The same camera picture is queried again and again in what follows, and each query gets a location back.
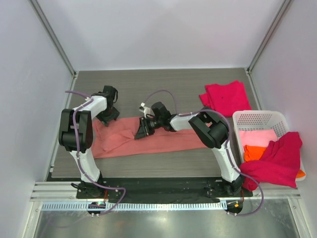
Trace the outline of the salmon pink t-shirt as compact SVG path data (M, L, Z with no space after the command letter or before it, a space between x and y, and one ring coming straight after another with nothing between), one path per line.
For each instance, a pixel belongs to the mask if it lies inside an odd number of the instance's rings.
M167 132L163 128L146 138L135 140L139 128L137 117L111 121L108 126L98 119L93 122L95 139L92 153L95 159L138 154L165 153L205 148L194 130Z

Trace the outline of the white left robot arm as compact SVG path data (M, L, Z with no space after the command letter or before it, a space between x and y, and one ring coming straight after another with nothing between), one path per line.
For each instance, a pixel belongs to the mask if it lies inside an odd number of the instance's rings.
M58 142L74 158L81 176L80 182L72 186L77 189L77 198L100 198L106 186L92 153L93 120L108 125L118 118L119 111L113 105L118 99L118 91L106 85L102 91L92 95L71 90L66 93L85 98L81 105L62 110L60 117Z

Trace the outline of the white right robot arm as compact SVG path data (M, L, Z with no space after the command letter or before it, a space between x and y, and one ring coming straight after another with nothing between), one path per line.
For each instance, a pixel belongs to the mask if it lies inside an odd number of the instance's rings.
M234 196L240 192L243 177L230 148L230 126L220 113L203 107L197 112L171 114L162 102L150 108L142 103L139 111L139 129L134 139L151 136L158 128L168 132L193 129L200 141L212 150L220 168L224 192Z

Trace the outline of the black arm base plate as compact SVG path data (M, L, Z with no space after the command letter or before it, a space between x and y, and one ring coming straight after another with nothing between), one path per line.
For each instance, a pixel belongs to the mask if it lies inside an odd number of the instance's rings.
M78 199L90 199L92 202L101 201L115 205L120 203L198 204L219 203L225 200L227 204L226 211L240 213L243 208L244 198L253 195L252 192L242 187L235 195L228 195L223 189L220 177L107 178L103 179L103 181L106 191L102 197ZM89 213L100 214L110 211L114 211L113 208L103 212L93 211Z

